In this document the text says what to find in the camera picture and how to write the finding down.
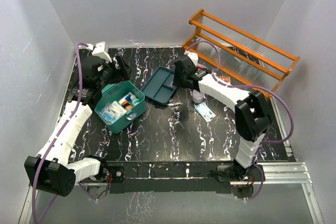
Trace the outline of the orange wooden shelf rack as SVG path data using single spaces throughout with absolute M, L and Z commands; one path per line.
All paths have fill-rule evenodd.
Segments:
M 200 9 L 185 49 L 231 77 L 233 85 L 256 85 L 275 92 L 300 58 Z

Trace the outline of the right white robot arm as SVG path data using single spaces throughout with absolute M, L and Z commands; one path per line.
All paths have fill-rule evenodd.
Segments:
M 234 174 L 240 180 L 247 180 L 253 174 L 256 152 L 271 125 L 264 94 L 231 88 L 208 69 L 199 69 L 189 56 L 178 58 L 174 65 L 175 86 L 209 95 L 234 112 L 236 131 L 240 136 Z

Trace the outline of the blue white mask packet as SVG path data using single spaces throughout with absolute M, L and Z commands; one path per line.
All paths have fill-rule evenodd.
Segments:
M 204 102 L 198 104 L 195 109 L 207 123 L 216 117 L 216 114 Z

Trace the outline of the green medicine kit box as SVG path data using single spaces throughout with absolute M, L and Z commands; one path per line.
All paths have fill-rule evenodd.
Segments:
M 120 133 L 146 111 L 144 94 L 130 81 L 109 84 L 95 112 L 114 134 Z

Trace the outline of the orange spiral notepad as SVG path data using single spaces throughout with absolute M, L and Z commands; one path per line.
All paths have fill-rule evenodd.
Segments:
M 218 79 L 230 84 L 230 76 L 218 76 Z

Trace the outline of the blue white bandage roll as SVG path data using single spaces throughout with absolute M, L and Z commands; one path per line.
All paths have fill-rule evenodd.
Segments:
M 130 96 L 133 95 L 132 92 L 128 92 L 126 95 L 124 95 L 119 101 L 119 104 L 123 104 L 124 101 L 129 101 L 130 100 Z

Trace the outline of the black front base bar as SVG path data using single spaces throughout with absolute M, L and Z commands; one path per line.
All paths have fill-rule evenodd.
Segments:
M 263 167 L 240 169 L 233 161 L 103 162 L 103 177 L 92 185 L 111 182 L 110 193 L 215 191 L 229 194 L 231 186 L 264 180 Z

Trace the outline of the orange cap medicine bottle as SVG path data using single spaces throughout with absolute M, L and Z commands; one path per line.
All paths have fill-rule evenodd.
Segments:
M 124 100 L 122 102 L 122 106 L 125 110 L 130 111 L 133 108 L 132 103 L 130 103 L 128 100 Z

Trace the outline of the blue white bandage packet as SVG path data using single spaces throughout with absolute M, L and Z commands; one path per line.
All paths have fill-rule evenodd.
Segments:
M 126 114 L 126 112 L 127 111 L 117 101 L 113 101 L 111 103 L 107 103 L 99 111 L 99 115 L 104 123 L 106 123 L 107 125 L 112 125 L 124 114 Z

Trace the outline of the aluminium frame rail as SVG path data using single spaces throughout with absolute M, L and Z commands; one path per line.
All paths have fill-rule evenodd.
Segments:
M 257 167 L 261 165 L 263 170 L 261 172 L 262 177 L 264 178 L 263 181 L 258 182 L 255 185 L 259 184 L 273 184 L 273 185 L 281 185 L 281 184 L 299 184 L 303 188 L 304 196 L 308 204 L 308 208 L 310 210 L 310 214 L 312 216 L 312 220 L 314 223 L 323 223 L 323 217 L 320 212 L 317 200 L 315 198 L 315 194 L 312 189 L 312 180 L 310 178 L 308 169 L 304 162 L 261 162 L 257 165 Z M 84 185 L 84 189 L 89 191 L 90 188 L 94 187 L 108 187 L 112 185 L 111 182 L 107 182 L 106 185 L 99 184 L 99 185 L 92 185 L 87 183 L 85 180 L 82 180 L 82 184 Z M 237 191 L 234 193 L 234 196 L 238 199 L 248 200 L 250 199 L 254 193 L 252 193 L 250 185 L 246 186 L 247 189 L 244 192 Z M 242 188 L 244 186 L 234 183 L 231 186 L 231 192 L 234 190 L 234 186 L 238 186 L 238 188 Z

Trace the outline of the clear round plastic jar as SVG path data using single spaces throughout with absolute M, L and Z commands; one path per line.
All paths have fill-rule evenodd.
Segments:
M 202 103 L 204 100 L 204 94 L 197 91 L 197 90 L 193 90 L 192 91 L 192 101 L 195 103 L 195 104 L 200 104 Z

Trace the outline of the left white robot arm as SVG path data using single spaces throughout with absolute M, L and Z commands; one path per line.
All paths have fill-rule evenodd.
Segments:
M 102 90 L 109 84 L 129 79 L 121 53 L 117 62 L 105 61 L 98 56 L 87 56 L 79 63 L 79 80 L 70 91 L 64 112 L 49 140 L 36 156 L 24 162 L 29 182 L 38 190 L 66 197 L 74 185 L 86 178 L 104 181 L 108 168 L 103 158 L 89 156 L 69 163 L 73 145 L 102 98 Z

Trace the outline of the bagged tape roll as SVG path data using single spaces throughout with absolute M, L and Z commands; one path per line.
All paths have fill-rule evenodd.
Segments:
M 176 85 L 174 82 L 171 82 L 170 87 L 172 87 L 172 88 L 176 88 L 177 85 Z

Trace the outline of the white green medicine bottle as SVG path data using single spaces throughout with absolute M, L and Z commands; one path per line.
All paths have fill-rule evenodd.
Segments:
M 130 95 L 130 101 L 133 106 L 140 102 L 140 100 L 135 95 Z

